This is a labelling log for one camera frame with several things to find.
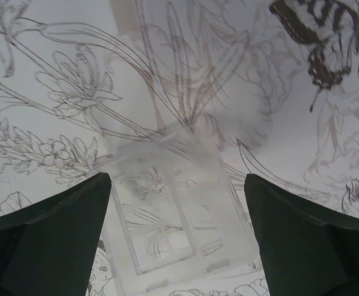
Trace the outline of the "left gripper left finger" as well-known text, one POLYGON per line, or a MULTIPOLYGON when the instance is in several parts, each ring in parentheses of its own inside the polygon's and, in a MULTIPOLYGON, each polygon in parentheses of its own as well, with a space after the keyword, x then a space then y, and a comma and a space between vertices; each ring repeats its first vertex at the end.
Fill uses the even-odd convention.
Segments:
POLYGON ((0 216, 0 295, 85 295, 110 192, 98 173, 0 216))

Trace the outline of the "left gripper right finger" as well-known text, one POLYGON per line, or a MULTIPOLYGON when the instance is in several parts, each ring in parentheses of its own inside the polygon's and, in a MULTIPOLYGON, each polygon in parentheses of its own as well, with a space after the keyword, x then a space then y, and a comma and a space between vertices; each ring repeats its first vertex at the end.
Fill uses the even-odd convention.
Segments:
POLYGON ((270 295, 359 295, 359 218, 256 174, 244 192, 270 295))

